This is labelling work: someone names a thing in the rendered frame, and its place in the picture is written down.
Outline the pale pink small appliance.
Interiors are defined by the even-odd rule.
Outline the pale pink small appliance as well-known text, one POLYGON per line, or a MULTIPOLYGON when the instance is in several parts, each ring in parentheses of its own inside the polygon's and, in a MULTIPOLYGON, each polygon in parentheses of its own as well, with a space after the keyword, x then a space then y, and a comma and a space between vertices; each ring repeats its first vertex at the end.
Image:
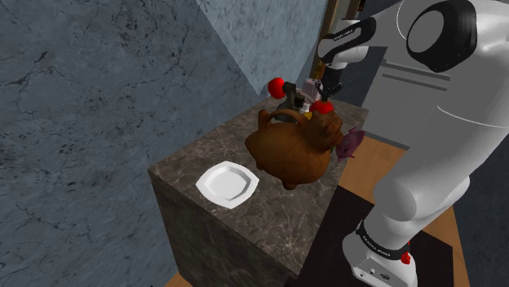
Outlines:
POLYGON ((323 85, 320 80, 308 78, 303 82, 300 93, 304 96, 306 103, 313 104, 321 99, 322 90, 323 85))

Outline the white square plate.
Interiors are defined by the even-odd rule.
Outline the white square plate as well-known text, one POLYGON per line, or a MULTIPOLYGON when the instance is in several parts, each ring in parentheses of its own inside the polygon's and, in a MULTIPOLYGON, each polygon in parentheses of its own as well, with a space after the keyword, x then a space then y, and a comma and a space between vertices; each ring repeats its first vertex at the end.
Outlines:
POLYGON ((196 187, 208 201, 231 210, 251 198, 258 183, 259 178, 249 169, 223 161, 209 168, 196 187))

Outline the dark grey vase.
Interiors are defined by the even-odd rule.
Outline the dark grey vase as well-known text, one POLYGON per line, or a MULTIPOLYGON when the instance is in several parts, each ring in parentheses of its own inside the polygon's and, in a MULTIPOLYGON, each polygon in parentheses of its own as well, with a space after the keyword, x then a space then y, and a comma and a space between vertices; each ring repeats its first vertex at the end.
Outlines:
POLYGON ((291 109, 298 112, 303 107, 304 96, 301 95, 294 83, 284 82, 282 90, 285 93, 285 101, 277 107, 277 110, 291 109))

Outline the red round fruit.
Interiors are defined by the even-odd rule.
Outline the red round fruit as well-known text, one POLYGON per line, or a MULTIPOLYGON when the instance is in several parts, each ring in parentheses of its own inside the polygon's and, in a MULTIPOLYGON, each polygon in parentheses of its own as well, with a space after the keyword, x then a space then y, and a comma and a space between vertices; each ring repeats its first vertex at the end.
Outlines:
POLYGON ((273 78, 268 83, 268 93, 274 99, 281 99, 285 97, 285 92, 283 91, 284 80, 280 77, 273 78))
POLYGON ((334 106, 330 101, 317 100, 309 108, 309 112, 317 112, 320 114, 327 114, 334 110, 334 106))

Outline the brown animal-shaped teapot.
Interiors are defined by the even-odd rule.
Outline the brown animal-shaped teapot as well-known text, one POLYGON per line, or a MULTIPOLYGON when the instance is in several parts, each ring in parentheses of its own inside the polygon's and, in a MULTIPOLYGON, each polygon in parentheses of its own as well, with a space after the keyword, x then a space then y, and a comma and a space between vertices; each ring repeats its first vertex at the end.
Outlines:
POLYGON ((343 120, 334 112, 311 118, 291 109, 259 111, 258 129, 245 146, 259 170, 280 179, 287 190, 317 181, 327 170, 331 149, 343 139, 343 120))

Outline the purple fish toy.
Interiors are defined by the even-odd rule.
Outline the purple fish toy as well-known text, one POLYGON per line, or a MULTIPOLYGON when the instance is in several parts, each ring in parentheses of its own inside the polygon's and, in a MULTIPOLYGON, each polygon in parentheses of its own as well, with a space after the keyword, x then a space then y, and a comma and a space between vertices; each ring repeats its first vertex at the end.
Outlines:
POLYGON ((357 130, 356 127, 351 128, 348 133, 343 136, 340 144, 335 147, 338 161, 354 158, 353 153, 361 145, 364 137, 364 130, 357 130))

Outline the brown wooden door frame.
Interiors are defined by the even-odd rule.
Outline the brown wooden door frame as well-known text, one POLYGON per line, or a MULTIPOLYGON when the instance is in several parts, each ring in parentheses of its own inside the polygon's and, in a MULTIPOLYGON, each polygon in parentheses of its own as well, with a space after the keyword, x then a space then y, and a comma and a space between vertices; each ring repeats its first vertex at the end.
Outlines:
MULTIPOLYGON (((336 10, 338 0, 327 0, 326 6, 325 6, 325 13, 323 16, 323 20, 321 23, 321 29, 318 34, 318 38, 316 42, 319 42, 330 30, 330 26, 334 17, 334 13, 336 10)), ((309 73, 310 78, 319 79, 321 78, 321 75, 323 73, 323 64, 321 63, 319 57, 317 56, 317 48, 318 45, 316 45, 316 48, 313 52, 313 62, 312 67, 309 73)))

